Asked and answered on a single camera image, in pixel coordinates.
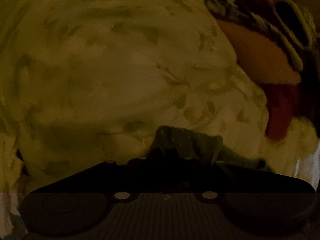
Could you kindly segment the white leaf-patterned bed sheet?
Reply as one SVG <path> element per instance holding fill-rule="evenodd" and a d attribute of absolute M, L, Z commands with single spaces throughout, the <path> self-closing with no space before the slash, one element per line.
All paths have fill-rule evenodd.
<path fill-rule="evenodd" d="M 293 117 L 266 137 L 267 98 L 204 0 L 1 0 L 1 239 L 33 189 L 145 157 L 165 125 L 319 185 L 319 137 Z"/>

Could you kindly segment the pink folded cloth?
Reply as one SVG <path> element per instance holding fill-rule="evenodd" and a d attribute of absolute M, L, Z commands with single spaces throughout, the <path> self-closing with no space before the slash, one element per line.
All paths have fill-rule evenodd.
<path fill-rule="evenodd" d="M 238 65 L 255 83 L 300 83 L 300 75 L 293 71 L 286 55 L 276 44 L 235 23 L 222 20 L 217 23 L 232 44 Z"/>

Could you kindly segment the grey dotted small sock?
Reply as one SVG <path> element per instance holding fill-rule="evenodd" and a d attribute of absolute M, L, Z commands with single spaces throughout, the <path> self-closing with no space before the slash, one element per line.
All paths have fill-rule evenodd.
<path fill-rule="evenodd" d="M 184 158 L 195 158 L 208 163 L 223 161 L 255 170 L 271 171 L 264 159 L 243 157 L 228 148 L 220 135 L 211 136 L 170 126 L 157 129 L 146 157 L 157 161 Z"/>

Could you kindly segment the patterned crumpled clothes pile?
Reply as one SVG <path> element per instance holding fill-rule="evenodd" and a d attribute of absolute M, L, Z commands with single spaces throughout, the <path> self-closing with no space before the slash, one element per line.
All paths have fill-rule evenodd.
<path fill-rule="evenodd" d="M 286 54 L 294 70 L 301 72 L 316 43 L 311 12 L 293 0 L 204 0 L 215 18 L 260 33 Z"/>

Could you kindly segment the red cloth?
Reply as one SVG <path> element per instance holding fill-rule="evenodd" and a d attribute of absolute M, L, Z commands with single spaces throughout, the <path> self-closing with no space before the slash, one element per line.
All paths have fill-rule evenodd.
<path fill-rule="evenodd" d="M 268 110 L 268 123 L 265 135 L 273 141 L 286 137 L 291 121 L 299 109 L 299 91 L 297 85 L 262 84 Z"/>

